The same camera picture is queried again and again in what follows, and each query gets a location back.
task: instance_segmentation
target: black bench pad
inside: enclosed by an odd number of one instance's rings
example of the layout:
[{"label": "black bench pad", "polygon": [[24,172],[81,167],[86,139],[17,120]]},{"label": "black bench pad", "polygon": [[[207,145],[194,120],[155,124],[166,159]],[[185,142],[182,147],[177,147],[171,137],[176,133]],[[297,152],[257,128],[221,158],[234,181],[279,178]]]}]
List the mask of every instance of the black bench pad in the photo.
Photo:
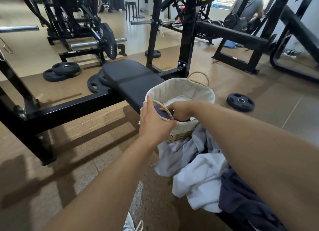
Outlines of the black bench pad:
[{"label": "black bench pad", "polygon": [[164,80],[134,60],[119,60],[105,63],[104,77],[124,100],[140,114],[147,92]]}]

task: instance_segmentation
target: stool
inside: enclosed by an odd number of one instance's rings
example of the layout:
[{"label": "stool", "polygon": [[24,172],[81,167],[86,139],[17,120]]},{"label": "stool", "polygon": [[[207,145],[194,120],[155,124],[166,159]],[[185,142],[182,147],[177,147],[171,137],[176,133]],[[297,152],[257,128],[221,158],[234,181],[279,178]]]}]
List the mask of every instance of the stool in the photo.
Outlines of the stool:
[{"label": "stool", "polygon": [[131,21],[130,6],[132,6],[133,21],[134,21],[134,6],[135,6],[136,16],[138,15],[138,10],[137,10],[137,7],[136,7],[136,2],[134,2],[134,1],[125,1],[125,16],[126,16],[126,20],[127,20],[127,6],[129,6],[129,22]]}]

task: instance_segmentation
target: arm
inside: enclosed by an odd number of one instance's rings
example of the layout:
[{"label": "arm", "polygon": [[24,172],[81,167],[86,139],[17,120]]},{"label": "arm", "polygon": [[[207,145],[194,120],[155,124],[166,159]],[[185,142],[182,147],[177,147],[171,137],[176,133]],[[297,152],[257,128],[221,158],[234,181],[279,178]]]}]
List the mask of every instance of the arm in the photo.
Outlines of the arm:
[{"label": "arm", "polygon": [[262,18],[264,15],[264,3],[262,2],[257,10],[257,17]]},{"label": "arm", "polygon": [[232,4],[232,6],[230,7],[229,13],[232,13],[232,12],[233,12],[236,2],[237,2],[237,0],[236,0],[236,1]]},{"label": "arm", "polygon": [[201,122],[233,169],[288,230],[318,229],[318,147],[217,104],[175,102],[168,108],[175,119],[194,116]]},{"label": "arm", "polygon": [[176,124],[175,121],[161,120],[149,96],[141,109],[139,138],[43,230],[122,230],[152,151],[168,138]]}]

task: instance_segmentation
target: rope handle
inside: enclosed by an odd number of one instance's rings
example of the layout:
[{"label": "rope handle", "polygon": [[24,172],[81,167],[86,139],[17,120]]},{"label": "rope handle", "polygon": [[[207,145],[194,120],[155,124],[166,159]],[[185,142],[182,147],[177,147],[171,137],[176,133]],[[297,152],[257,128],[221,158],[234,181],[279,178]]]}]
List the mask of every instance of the rope handle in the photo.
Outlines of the rope handle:
[{"label": "rope handle", "polygon": [[165,112],[167,112],[167,114],[169,115],[169,117],[171,118],[171,120],[174,120],[174,118],[173,118],[171,112],[170,112],[163,104],[161,104],[160,102],[158,102],[158,101],[156,101],[156,100],[153,100],[153,102],[156,103],[156,104],[158,104],[158,105],[160,105],[160,106],[165,110]]},{"label": "rope handle", "polygon": [[[189,79],[189,77],[190,77],[191,75],[195,74],[195,73],[200,73],[200,74],[202,74],[202,75],[204,75],[204,76],[206,77],[206,80],[207,80],[207,86],[206,86],[206,87],[209,88],[209,85],[210,85],[209,78],[208,78],[208,76],[207,76],[205,73],[203,73],[203,72],[195,71],[195,72],[191,73],[191,74],[187,77],[187,79]],[[204,84],[202,84],[202,83],[200,83],[200,82],[198,82],[198,81],[195,81],[195,80],[191,80],[191,81],[192,81],[192,82],[195,82],[195,83],[198,83],[198,84],[201,84],[202,86],[205,86]]]}]

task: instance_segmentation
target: weight plate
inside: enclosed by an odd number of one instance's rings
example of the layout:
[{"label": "weight plate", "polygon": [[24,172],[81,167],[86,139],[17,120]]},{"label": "weight plate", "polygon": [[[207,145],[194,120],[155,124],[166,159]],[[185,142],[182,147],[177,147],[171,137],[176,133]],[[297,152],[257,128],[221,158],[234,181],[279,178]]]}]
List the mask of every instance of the weight plate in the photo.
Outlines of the weight plate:
[{"label": "weight plate", "polygon": [[100,23],[100,36],[102,39],[107,41],[107,47],[105,49],[106,55],[111,60],[116,59],[116,57],[117,57],[117,44],[115,41],[115,37],[114,37],[112,29],[105,22]]},{"label": "weight plate", "polygon": [[98,72],[98,76],[99,76],[99,81],[105,85],[105,86],[108,86],[108,87],[111,87],[111,85],[109,84],[109,82],[105,79],[104,77],[104,73],[103,73],[103,69],[101,69],[99,72]]},{"label": "weight plate", "polygon": [[233,109],[240,112],[250,112],[255,108],[255,103],[248,96],[239,93],[232,93],[227,97],[226,102]]},{"label": "weight plate", "polygon": [[105,86],[100,82],[98,74],[92,75],[87,80],[87,87],[92,93],[104,92],[104,91],[110,92],[112,90],[112,88]]},{"label": "weight plate", "polygon": [[223,26],[222,21],[212,21],[212,24],[217,25],[217,26]]},{"label": "weight plate", "polygon": [[225,17],[225,20],[224,20],[224,27],[226,28],[230,28],[230,29],[233,29],[236,24],[238,23],[238,16],[237,14],[228,14],[226,17]]},{"label": "weight plate", "polygon": [[[157,59],[159,57],[161,57],[161,52],[159,50],[154,50],[154,54],[153,54],[153,58],[154,59]],[[145,56],[147,57],[148,56],[148,50],[145,51]]]},{"label": "weight plate", "polygon": [[54,74],[52,69],[46,70],[45,72],[43,72],[42,75],[43,75],[43,78],[49,82],[58,82],[58,81],[63,81],[69,78],[69,76],[58,76]]},{"label": "weight plate", "polygon": [[58,76],[72,76],[80,71],[80,66],[74,62],[61,62],[52,66],[52,70]]}]

